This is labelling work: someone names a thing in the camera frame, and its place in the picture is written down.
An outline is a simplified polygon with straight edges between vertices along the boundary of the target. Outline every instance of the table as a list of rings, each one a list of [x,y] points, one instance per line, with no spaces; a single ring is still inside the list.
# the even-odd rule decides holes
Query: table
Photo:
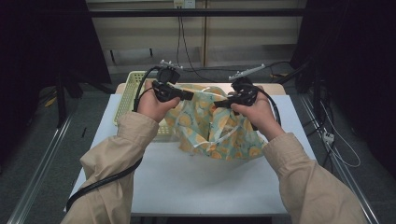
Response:
[[[279,108],[283,129],[293,132],[308,156],[314,159],[290,97],[272,97]],[[92,146],[116,134],[117,127],[112,118],[120,98],[120,94],[110,96]],[[134,216],[263,217],[287,214],[280,199],[276,173],[264,157],[252,161],[219,161],[191,156],[177,147],[178,141],[154,141],[148,145],[134,175]],[[84,181],[81,169],[72,194]]]

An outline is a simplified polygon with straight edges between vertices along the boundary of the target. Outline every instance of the beige jacket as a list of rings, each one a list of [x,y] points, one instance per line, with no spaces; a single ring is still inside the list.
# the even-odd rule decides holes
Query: beige jacket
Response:
[[[81,164],[86,187],[132,166],[155,137],[156,121],[137,113],[119,119],[116,136],[89,150]],[[355,195],[332,174],[310,160],[292,133],[264,147],[276,171],[283,204],[293,223],[366,223]],[[96,189],[74,202],[62,223],[130,223],[134,174]]]

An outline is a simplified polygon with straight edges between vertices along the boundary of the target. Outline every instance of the handheld controller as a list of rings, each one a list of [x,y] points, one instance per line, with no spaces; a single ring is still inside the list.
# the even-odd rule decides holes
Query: handheld controller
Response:
[[[227,97],[226,100],[214,102],[215,107],[231,108],[231,104],[251,106],[256,102],[257,88],[247,77],[239,77],[231,85],[235,90],[235,94]],[[257,131],[257,127],[251,124],[253,131]]]
[[[193,92],[183,91],[167,84],[168,82],[176,84],[180,78],[180,74],[176,71],[176,67],[170,64],[170,62],[165,63],[162,61],[162,64],[166,64],[166,67],[158,71],[157,80],[152,82],[152,89],[154,89],[157,99],[160,102],[167,102],[176,97],[179,97],[182,101],[191,100],[194,95]]]

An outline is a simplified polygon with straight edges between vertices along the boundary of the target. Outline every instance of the cloth bag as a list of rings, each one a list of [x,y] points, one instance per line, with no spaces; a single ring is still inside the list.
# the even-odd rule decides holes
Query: cloth bag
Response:
[[[221,88],[195,84],[177,87],[194,92],[191,101],[181,102],[165,116],[180,139],[180,149],[221,160],[248,160],[263,155],[265,142],[253,131],[250,121],[229,108],[214,106],[213,102],[227,98]]]

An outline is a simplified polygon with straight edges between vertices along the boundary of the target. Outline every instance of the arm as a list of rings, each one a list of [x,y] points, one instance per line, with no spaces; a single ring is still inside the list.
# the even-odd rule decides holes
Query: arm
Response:
[[[82,158],[86,187],[115,175],[142,158],[147,145],[156,136],[159,122],[179,99],[161,103],[153,91],[146,92],[137,113],[128,112],[118,120],[116,136],[90,149]],[[95,189],[76,200],[62,223],[129,223],[133,197],[134,173]]]
[[[247,116],[270,141],[264,155],[278,176],[280,196],[293,223],[366,223],[356,196],[310,160],[292,133],[282,130],[263,94],[253,106],[232,109]]]

